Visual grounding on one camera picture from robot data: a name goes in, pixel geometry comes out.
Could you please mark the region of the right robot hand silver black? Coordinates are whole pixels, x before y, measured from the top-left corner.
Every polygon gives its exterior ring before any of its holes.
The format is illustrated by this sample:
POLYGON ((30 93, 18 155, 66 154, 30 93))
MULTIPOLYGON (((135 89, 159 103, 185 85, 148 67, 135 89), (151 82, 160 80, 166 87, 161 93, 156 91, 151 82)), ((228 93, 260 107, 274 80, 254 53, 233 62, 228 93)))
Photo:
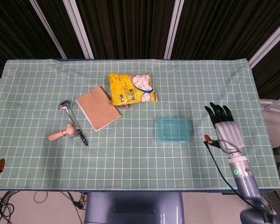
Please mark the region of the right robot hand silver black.
POLYGON ((226 154, 241 153, 245 143, 230 109, 225 105, 220 106, 213 102, 210 103, 210 107, 205 106, 205 109, 217 135, 217 140, 212 140, 208 135, 205 135, 205 143, 220 148, 226 154))

